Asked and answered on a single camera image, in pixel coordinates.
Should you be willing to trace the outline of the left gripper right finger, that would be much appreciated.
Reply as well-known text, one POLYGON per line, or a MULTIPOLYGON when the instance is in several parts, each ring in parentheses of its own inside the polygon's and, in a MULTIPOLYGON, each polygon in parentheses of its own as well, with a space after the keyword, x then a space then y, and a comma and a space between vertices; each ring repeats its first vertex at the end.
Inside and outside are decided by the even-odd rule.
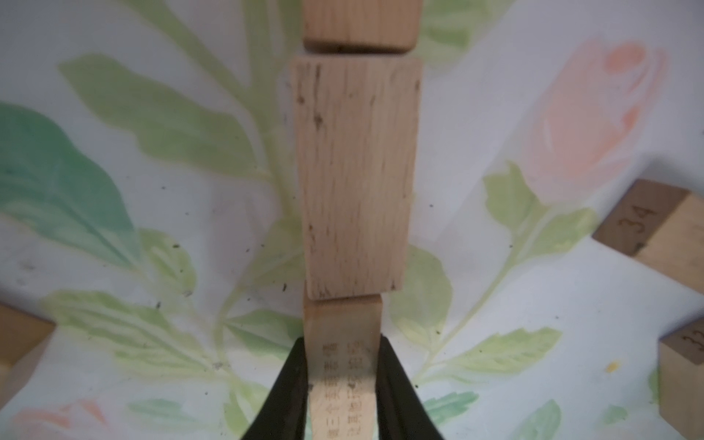
POLYGON ((379 343, 376 401, 380 440, 443 440, 385 335, 379 343))

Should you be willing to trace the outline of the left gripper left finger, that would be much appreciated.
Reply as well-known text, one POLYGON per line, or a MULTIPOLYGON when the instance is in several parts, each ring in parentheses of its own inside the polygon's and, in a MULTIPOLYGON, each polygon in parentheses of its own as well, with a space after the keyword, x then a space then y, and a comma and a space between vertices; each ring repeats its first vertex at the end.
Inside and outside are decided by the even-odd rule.
POLYGON ((308 398, 304 339, 299 337, 242 440, 303 440, 308 398))

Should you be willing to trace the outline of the wooden block diagonal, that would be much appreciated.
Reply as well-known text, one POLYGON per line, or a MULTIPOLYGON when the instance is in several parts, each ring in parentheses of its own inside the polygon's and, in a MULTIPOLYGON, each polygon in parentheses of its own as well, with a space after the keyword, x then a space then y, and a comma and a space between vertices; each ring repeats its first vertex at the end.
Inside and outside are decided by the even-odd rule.
POLYGON ((314 439, 372 439, 381 343, 381 297, 304 297, 308 403, 314 439))

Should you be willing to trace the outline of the wooden block top edge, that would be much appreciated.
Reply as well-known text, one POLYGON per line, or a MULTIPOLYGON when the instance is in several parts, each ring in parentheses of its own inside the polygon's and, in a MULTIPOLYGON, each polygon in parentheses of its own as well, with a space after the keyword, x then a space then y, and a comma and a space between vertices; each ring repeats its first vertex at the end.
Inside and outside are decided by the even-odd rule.
POLYGON ((406 53, 420 32, 418 0, 309 0, 302 3, 308 51, 406 53))

